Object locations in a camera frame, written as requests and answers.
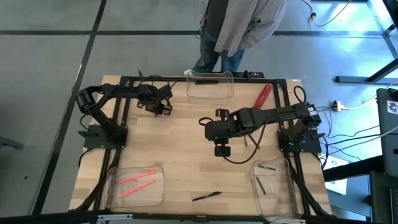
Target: shoe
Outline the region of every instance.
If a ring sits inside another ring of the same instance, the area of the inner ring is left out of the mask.
[[[185,71],[184,71],[184,75],[185,75],[185,76],[192,75],[192,69],[185,70]]]

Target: gray pen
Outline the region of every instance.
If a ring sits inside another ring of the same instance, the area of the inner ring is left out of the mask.
[[[273,171],[276,170],[275,168],[272,168],[272,167],[266,167],[266,166],[262,166],[262,165],[257,165],[257,166],[260,168],[263,168],[263,169],[267,169],[267,170],[273,170]]]
[[[266,193],[266,190],[265,190],[264,187],[262,186],[259,177],[256,177],[256,180],[257,180],[257,182],[259,182],[259,185],[260,185],[260,188],[261,188],[261,190],[262,190],[262,193],[264,193],[264,194],[266,195],[266,194],[267,194],[267,193]]]

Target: power plug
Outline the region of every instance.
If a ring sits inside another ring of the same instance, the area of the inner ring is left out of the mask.
[[[344,109],[344,105],[342,105],[340,101],[335,100],[335,101],[333,102],[333,104],[331,105],[331,109],[334,110],[334,111],[339,112],[339,111],[341,111],[342,109]]]

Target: jeans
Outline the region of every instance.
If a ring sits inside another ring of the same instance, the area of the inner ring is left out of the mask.
[[[244,49],[238,51],[232,56],[228,57],[228,51],[222,52],[214,51],[216,40],[211,36],[206,26],[202,28],[202,37],[200,39],[200,58],[192,68],[193,71],[198,73],[212,72],[217,63],[218,57],[221,57],[221,71],[220,72],[237,72],[239,64],[242,61]]]

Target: gray floor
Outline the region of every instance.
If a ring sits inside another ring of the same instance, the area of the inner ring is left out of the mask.
[[[100,0],[1,1],[0,29],[90,30],[99,4]],[[344,3],[325,1],[313,5],[318,22],[322,23]],[[383,15],[381,7],[376,11]],[[108,0],[99,29],[196,30],[197,12],[197,0]],[[309,24],[308,14],[309,8],[304,3],[288,0],[278,30],[378,31],[365,3],[350,4],[335,23],[323,28]],[[391,22],[385,16],[381,18],[384,27]],[[0,35],[0,136],[25,144],[20,151],[8,147],[0,150],[0,217],[29,213],[87,40],[87,36]],[[199,40],[190,35],[97,36],[81,86],[98,85],[103,75],[137,75],[138,69],[145,75],[181,76],[198,58],[198,47]],[[383,86],[336,84],[333,77],[372,75],[392,59],[380,37],[273,36],[263,46],[246,52],[241,70],[264,72],[269,78],[301,79],[308,100],[317,106],[329,105],[333,100],[354,106]],[[322,114],[323,132],[328,131],[326,115]],[[80,116],[75,108],[45,213],[68,209],[83,144],[83,138],[77,134],[81,129]],[[332,135],[353,134],[377,125],[377,107],[370,103],[356,111],[333,113],[332,118]],[[381,149],[379,142],[374,141],[346,152],[365,159],[380,155]],[[341,153],[335,156],[356,160]],[[342,214],[335,208],[333,212]]]

